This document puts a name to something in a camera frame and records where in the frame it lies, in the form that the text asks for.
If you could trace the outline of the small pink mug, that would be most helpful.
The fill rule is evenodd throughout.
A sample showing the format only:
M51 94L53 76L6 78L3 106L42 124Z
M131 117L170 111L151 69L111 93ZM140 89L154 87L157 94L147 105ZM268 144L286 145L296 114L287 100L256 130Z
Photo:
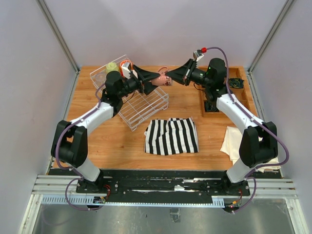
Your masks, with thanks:
M167 72L168 72L168 67L166 67L166 66L160 67L157 71L157 73L160 76L151 81L152 85L155 85L155 86L172 86L172 84L173 84L172 79L166 75Z

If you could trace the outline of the orange mug black handle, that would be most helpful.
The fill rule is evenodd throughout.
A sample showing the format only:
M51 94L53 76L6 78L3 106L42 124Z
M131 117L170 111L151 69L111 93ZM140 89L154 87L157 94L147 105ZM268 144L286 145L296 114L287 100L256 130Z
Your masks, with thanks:
M130 73L133 69L133 63L126 59L120 62L119 68L122 74Z

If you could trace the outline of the light green mug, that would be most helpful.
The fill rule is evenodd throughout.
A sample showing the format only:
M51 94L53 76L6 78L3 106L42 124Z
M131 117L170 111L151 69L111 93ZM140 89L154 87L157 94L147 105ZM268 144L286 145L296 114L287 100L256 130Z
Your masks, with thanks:
M105 66L105 72L108 74L112 71L117 71L120 73L120 68L119 68L119 65L115 62L109 62L106 64Z

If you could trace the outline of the clear glass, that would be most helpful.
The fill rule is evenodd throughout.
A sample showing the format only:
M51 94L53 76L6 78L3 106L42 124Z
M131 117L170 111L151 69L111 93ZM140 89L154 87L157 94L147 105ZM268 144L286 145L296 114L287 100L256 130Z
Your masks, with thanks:
M105 82L105 79L106 79L106 74L105 73L98 73L98 74L96 74L96 84L98 86L101 86Z

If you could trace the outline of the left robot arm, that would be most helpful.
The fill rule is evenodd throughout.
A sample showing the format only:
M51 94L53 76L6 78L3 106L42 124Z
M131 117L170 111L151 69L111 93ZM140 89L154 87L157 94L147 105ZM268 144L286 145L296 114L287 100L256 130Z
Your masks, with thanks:
M129 75L129 78L125 78L125 72L109 72L105 82L98 88L102 95L97 96L97 104L74 120L60 121L56 127L51 155L59 168L73 170L94 193L103 190L104 176L88 158L88 136L119 113L123 97L135 91L150 94L157 88L156 79L161 76L160 73L146 71L135 65Z

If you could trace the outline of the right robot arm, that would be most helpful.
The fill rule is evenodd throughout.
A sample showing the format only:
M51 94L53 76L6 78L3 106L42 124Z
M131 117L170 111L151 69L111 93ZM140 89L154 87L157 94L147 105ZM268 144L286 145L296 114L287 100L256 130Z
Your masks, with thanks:
M276 125L253 115L230 91L227 62L213 58L207 71L203 71L197 68L194 59L189 59L184 65L167 72L166 75L185 86L190 82L203 86L207 100L223 112L242 134L239 159L221 179L223 193L234 194L243 185L246 175L252 174L257 166L277 157Z

